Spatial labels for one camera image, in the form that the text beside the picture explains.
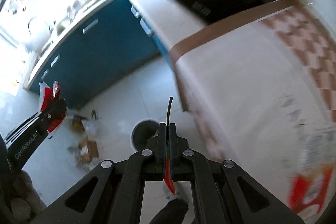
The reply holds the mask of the red wet wipes packet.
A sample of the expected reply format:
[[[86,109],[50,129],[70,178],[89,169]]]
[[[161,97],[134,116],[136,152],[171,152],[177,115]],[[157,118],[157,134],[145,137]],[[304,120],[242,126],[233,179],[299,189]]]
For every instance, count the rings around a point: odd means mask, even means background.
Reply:
[[[54,81],[52,87],[39,82],[39,111],[47,112],[48,139],[51,139],[67,115],[67,106],[61,99],[61,88],[57,81]]]

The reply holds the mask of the white black trash bin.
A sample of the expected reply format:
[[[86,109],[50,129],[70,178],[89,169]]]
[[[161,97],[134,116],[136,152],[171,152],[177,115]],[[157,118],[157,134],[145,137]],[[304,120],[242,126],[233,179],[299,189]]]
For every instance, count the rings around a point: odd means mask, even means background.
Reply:
[[[155,136],[159,128],[159,123],[154,120],[140,121],[134,127],[131,134],[131,143],[136,151],[146,148],[148,139]]]

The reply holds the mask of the blue kitchen cabinets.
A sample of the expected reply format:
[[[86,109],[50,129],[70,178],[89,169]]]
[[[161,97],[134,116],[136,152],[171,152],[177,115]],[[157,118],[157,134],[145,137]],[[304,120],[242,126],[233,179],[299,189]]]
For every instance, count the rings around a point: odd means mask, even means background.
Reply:
[[[105,89],[157,57],[159,50],[131,12],[129,0],[113,0],[61,41],[38,69],[29,90],[60,85],[68,108],[80,110]]]

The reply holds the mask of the yellow cap oil bottle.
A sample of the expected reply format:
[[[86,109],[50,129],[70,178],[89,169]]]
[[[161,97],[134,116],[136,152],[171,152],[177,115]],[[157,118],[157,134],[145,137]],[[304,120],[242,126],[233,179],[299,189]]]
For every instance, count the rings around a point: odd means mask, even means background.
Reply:
[[[88,118],[75,114],[71,118],[71,130],[79,134],[84,133],[85,128],[84,128],[83,122],[87,120]]]

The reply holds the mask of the clear plastic bag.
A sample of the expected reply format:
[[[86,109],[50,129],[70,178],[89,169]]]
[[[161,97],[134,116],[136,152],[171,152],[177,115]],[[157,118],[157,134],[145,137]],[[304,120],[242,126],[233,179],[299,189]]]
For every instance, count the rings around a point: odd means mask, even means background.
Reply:
[[[82,120],[83,127],[89,137],[97,137],[100,134],[101,123],[99,119]]]

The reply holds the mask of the brown cardboard box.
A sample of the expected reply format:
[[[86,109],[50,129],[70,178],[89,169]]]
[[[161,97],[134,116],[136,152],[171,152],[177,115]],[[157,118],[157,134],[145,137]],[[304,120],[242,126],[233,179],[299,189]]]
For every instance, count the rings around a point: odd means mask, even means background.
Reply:
[[[94,159],[100,157],[97,142],[90,139],[83,139],[78,144],[76,160],[78,164],[90,164]]]

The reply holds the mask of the grey left slipper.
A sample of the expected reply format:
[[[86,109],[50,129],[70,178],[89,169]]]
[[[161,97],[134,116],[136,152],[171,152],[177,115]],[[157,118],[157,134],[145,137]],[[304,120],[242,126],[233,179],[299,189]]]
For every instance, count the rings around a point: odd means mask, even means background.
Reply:
[[[165,199],[167,201],[173,201],[173,200],[181,200],[187,204],[189,204],[189,197],[185,192],[185,188],[180,182],[175,182],[174,183],[175,187],[175,193],[168,188],[166,184],[163,184],[163,192],[165,194]]]

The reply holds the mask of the checkered tablecloth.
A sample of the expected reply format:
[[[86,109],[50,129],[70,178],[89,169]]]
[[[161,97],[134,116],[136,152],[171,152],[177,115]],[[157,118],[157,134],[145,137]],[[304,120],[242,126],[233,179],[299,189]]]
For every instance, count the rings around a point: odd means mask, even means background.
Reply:
[[[214,159],[230,158],[305,223],[335,197],[335,43],[296,1],[206,26],[169,55],[183,108]]]

